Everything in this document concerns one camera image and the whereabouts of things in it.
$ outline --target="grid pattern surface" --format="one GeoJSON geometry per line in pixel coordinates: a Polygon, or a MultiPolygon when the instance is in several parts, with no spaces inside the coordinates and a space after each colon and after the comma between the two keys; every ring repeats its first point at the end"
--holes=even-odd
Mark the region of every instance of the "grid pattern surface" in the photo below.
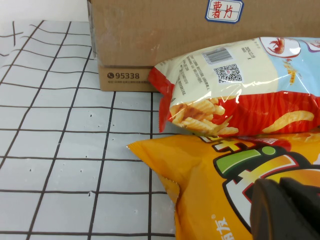
{"type": "Polygon", "coordinates": [[[126,148],[179,133],[158,131],[160,94],[100,91],[88,23],[15,38],[0,68],[0,239],[175,239],[172,202],[126,148]]]}

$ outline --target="printed number 95338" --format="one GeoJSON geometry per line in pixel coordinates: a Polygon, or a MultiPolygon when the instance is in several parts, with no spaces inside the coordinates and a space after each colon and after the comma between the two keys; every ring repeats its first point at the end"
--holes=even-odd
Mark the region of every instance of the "printed number 95338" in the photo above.
{"type": "Polygon", "coordinates": [[[116,79],[139,79],[139,73],[116,73],[116,79]]]}

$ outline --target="yellow snack bag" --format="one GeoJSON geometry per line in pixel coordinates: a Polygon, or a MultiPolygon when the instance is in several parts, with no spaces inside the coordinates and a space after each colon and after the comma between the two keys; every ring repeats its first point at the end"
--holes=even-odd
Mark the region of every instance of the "yellow snack bag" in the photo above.
{"type": "Polygon", "coordinates": [[[128,146],[175,203],[177,240],[249,240],[254,182],[288,177],[320,188],[318,130],[261,137],[175,135],[128,146]]]}

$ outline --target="red and white chip bag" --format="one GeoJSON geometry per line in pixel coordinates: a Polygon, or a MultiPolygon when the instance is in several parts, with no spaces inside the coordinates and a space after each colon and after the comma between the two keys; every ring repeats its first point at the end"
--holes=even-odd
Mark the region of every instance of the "red and white chip bag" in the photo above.
{"type": "Polygon", "coordinates": [[[166,121],[209,136],[306,132],[320,125],[320,38],[260,37],[156,65],[166,121]]]}

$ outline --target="snack bag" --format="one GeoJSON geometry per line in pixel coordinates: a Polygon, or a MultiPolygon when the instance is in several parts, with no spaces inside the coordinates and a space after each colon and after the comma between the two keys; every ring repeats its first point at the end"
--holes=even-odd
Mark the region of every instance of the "snack bag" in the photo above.
{"type": "Polygon", "coordinates": [[[320,132],[262,137],[175,135],[128,146],[175,203],[177,240],[249,240],[254,182],[320,188],[320,132]]]}
{"type": "Polygon", "coordinates": [[[306,132],[320,125],[320,38],[260,37],[159,63],[149,81],[167,120],[208,136],[306,132]]]}

